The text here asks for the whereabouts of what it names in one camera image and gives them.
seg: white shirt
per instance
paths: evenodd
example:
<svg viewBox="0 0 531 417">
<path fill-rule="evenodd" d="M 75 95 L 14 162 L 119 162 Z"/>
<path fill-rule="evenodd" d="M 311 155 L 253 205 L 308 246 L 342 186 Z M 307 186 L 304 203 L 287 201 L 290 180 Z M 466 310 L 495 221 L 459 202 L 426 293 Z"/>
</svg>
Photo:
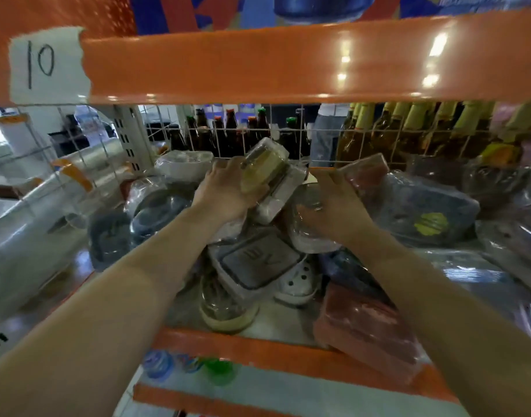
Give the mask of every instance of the white shirt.
<svg viewBox="0 0 531 417">
<path fill-rule="evenodd" d="M 350 104 L 321 104 L 317 113 L 324 117 L 346 117 L 350 106 Z"/>
</svg>

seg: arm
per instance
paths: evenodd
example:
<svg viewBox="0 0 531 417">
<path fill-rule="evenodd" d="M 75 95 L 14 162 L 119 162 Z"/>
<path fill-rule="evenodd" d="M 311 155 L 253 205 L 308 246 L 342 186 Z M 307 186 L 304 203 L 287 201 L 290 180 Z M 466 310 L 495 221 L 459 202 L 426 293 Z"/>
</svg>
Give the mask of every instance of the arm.
<svg viewBox="0 0 531 417">
<path fill-rule="evenodd" d="M 377 228 L 341 174 L 315 175 L 323 210 L 304 220 L 359 257 L 470 415 L 531 416 L 531 338 Z"/>
<path fill-rule="evenodd" d="M 0 360 L 0 416 L 112 414 L 213 234 L 267 188 L 242 195 L 240 160 L 214 167 L 193 206 L 72 296 Z"/>
</svg>

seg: hand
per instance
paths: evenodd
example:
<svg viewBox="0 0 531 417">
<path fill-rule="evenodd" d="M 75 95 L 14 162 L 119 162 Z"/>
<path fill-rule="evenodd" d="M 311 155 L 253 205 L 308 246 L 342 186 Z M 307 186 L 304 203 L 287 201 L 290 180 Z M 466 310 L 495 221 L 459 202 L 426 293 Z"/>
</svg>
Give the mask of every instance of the hand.
<svg viewBox="0 0 531 417">
<path fill-rule="evenodd" d="M 312 174 L 319 183 L 322 209 L 314 211 L 298 205 L 306 225 L 345 247 L 375 230 L 364 204 L 340 172 L 317 170 Z"/>
<path fill-rule="evenodd" d="M 243 157 L 232 158 L 226 167 L 224 161 L 214 162 L 196 190 L 192 205 L 209 209 L 221 224 L 241 217 L 248 208 L 255 206 L 269 187 L 264 184 L 249 193 L 242 193 L 240 166 L 243 161 Z"/>
</svg>

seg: forearm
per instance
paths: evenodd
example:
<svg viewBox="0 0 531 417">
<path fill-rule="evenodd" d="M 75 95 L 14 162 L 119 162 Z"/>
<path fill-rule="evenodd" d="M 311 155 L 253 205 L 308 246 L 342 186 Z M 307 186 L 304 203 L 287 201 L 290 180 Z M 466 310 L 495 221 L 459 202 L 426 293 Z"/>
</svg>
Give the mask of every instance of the forearm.
<svg viewBox="0 0 531 417">
<path fill-rule="evenodd" d="M 0 415 L 111 415 L 219 226 L 185 210 L 35 328 L 0 360 Z"/>
<path fill-rule="evenodd" d="M 528 336 L 384 231 L 369 228 L 349 248 L 394 301 L 473 417 L 530 415 Z"/>
</svg>

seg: handwritten number 10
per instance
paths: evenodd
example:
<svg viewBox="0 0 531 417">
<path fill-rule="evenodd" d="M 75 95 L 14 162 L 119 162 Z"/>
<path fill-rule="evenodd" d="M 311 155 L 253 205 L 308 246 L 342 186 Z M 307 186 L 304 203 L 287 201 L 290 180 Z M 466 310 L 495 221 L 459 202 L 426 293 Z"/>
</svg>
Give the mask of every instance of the handwritten number 10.
<svg viewBox="0 0 531 417">
<path fill-rule="evenodd" d="M 44 66 L 42 59 L 46 56 L 50 58 L 49 67 Z M 55 51 L 52 46 L 44 44 L 37 52 L 37 65 L 45 76 L 53 75 L 55 68 Z M 28 89 L 32 89 L 32 41 L 28 41 Z"/>
</svg>

